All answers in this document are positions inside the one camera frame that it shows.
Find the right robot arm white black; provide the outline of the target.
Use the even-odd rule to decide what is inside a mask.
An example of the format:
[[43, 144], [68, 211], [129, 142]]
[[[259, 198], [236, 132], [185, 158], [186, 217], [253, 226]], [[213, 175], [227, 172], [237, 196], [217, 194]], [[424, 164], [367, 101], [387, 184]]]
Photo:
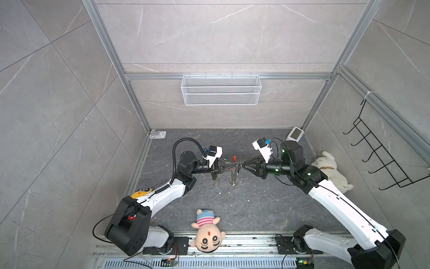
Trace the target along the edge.
[[244, 161], [241, 167], [257, 177], [287, 176], [293, 186], [301, 189], [324, 206], [351, 234], [350, 238], [321, 232], [304, 225], [293, 234], [295, 252], [320, 251], [340, 258], [356, 269], [390, 269], [399, 265], [405, 236], [398, 230], [387, 230], [351, 202], [319, 168], [307, 165], [302, 146], [296, 141], [283, 141], [272, 156], [271, 140], [253, 142], [260, 155]]

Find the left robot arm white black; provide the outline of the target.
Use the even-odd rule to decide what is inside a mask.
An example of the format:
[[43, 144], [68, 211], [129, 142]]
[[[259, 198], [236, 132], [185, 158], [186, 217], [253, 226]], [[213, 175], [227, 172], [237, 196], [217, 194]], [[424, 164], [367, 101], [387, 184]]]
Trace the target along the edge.
[[211, 173], [214, 178], [220, 173], [218, 161], [222, 148], [212, 146], [204, 150], [199, 160], [191, 151], [174, 160], [172, 179], [154, 191], [138, 190], [132, 196], [124, 197], [115, 213], [109, 216], [105, 237], [128, 256], [148, 249], [167, 254], [174, 247], [174, 233], [159, 225], [152, 226], [151, 219], [162, 208], [186, 195], [195, 185], [195, 174]]

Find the metal keyring holder red handle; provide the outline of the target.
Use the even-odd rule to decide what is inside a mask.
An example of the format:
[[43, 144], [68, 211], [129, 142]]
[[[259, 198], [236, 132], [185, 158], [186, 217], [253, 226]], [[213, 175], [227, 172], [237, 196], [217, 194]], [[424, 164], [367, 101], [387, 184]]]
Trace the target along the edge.
[[234, 166], [230, 168], [229, 183], [232, 186], [237, 186], [239, 183], [239, 172], [241, 164], [237, 161], [237, 156], [232, 159]]

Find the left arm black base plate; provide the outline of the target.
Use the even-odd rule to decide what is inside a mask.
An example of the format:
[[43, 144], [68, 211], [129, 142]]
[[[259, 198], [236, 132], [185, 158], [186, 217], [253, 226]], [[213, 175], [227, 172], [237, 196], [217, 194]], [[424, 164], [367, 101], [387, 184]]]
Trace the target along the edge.
[[161, 248], [147, 247], [143, 249], [143, 254], [153, 255], [186, 255], [189, 247], [189, 237], [175, 236], [168, 239], [165, 245]]

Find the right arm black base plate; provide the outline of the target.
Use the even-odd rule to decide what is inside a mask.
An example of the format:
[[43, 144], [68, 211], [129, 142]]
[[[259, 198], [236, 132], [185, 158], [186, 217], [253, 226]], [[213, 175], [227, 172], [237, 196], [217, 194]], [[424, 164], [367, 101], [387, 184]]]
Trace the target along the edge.
[[322, 251], [310, 249], [303, 239], [297, 236], [281, 236], [277, 234], [274, 237], [275, 246], [279, 254], [302, 254], [302, 255], [319, 255]]

